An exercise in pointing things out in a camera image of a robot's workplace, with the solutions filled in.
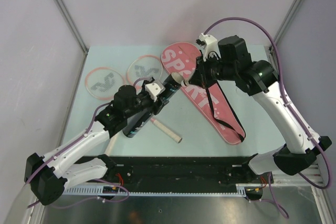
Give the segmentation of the black shuttlecock tube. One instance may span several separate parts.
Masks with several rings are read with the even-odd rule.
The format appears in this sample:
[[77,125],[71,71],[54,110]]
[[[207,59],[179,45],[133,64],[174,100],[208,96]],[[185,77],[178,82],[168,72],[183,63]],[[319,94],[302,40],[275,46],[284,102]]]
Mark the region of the black shuttlecock tube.
[[149,105],[128,120],[127,126],[122,130],[123,134],[129,138],[134,137],[154,115],[158,115],[169,103],[170,98],[182,87],[183,80],[184,78],[179,73],[173,72],[163,83],[153,78],[151,81],[144,81],[140,94],[147,94],[145,102],[149,101]]

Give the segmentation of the white shuttlecock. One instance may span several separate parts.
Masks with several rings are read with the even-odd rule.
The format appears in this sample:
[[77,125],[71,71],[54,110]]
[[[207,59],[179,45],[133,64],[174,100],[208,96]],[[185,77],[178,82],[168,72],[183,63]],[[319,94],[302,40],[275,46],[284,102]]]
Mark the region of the white shuttlecock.
[[187,87],[187,86],[189,86],[190,85],[190,83],[188,82],[188,80],[183,80],[182,82],[181,82],[181,86],[182,87]]

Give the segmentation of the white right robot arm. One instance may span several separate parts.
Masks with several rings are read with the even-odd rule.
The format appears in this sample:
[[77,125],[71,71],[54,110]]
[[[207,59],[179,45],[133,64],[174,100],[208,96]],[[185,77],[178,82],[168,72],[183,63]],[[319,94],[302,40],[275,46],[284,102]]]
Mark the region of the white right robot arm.
[[219,81],[233,81],[261,105],[286,142],[276,150],[254,155],[242,169],[245,181],[254,183],[261,174],[275,170],[296,175],[330,147],[330,138],[308,125],[281,88],[278,72],[268,61],[253,61],[242,38],[217,40],[212,35],[200,34],[196,42],[203,51],[196,58],[195,70],[187,83],[209,89]]

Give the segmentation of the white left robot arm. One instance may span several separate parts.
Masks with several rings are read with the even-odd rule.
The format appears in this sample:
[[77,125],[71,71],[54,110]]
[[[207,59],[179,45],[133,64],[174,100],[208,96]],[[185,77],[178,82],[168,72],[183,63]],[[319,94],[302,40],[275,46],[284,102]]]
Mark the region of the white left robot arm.
[[55,202],[70,185],[68,168],[87,151],[124,129],[129,118],[146,109],[160,111],[164,107],[166,90],[159,81],[144,83],[140,92],[132,85],[123,85],[112,101],[95,109],[83,133],[43,156],[31,154],[26,160],[24,182],[30,186],[38,203],[47,206]]

